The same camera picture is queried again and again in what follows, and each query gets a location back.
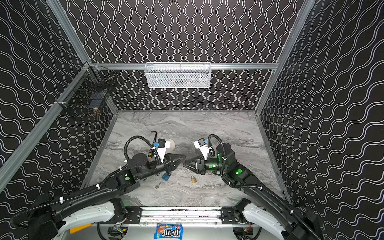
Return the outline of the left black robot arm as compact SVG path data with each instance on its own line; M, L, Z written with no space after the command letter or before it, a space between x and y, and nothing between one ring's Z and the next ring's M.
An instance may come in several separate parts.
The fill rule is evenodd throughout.
M133 219L121 196L140 186L140 181L171 173L184 155L167 153L164 139L150 143L133 136L124 146L126 163L101 182L60 197L40 195L34 205L10 219L11 227L26 230L30 240L52 240L62 232L93 223L124 223Z

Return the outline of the brass padlock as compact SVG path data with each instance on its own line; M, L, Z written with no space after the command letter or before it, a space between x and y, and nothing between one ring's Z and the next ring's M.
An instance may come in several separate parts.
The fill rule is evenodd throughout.
M191 176L191 181L193 184L195 184L197 182L197 179L194 176Z

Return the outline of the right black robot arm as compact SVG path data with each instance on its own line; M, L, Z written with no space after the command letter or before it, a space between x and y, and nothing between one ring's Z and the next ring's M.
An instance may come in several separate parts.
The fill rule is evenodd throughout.
M321 240L318 217L303 212L282 199L244 165L239 163L230 144L214 134L194 141L201 156L185 161L183 166L196 174L211 171L230 188L247 195L233 207L231 220L255 224L279 240Z

